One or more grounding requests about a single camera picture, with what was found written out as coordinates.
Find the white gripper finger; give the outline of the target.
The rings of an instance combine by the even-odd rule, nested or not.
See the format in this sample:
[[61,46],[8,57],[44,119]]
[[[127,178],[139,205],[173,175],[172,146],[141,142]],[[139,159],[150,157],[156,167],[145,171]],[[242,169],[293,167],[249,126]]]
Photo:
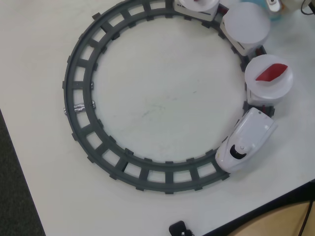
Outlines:
[[287,10],[297,10],[302,5],[302,0],[282,0],[282,4]]
[[282,9],[280,0],[266,0],[265,2],[269,11],[281,11]]

